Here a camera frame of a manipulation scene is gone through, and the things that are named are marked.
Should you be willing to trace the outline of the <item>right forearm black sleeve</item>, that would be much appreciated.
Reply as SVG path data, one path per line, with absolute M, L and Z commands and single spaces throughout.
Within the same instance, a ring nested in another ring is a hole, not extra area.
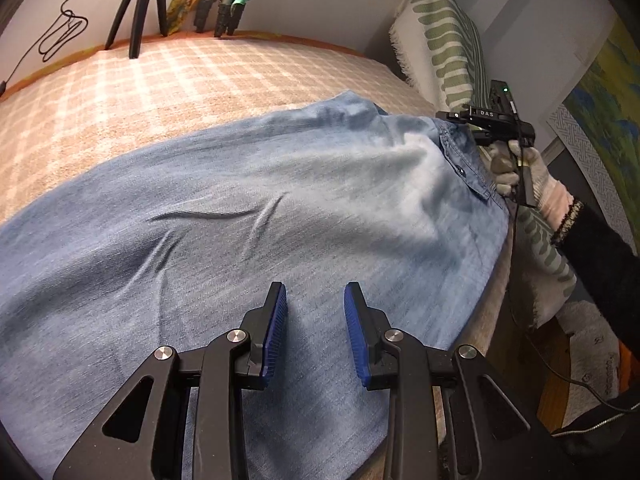
M 616 337 L 639 354 L 640 262 L 620 234 L 574 200 L 552 237 Z

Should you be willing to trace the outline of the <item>right gloved hand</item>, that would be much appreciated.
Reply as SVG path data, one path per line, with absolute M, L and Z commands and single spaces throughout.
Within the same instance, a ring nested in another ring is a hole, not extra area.
M 488 156 L 489 170 L 498 193 L 503 197 L 510 196 L 520 183 L 520 177 L 527 174 L 533 204 L 551 229 L 559 229 L 574 197 L 562 182 L 552 177 L 536 148 L 520 148 L 515 140 L 497 142 L 488 148 Z

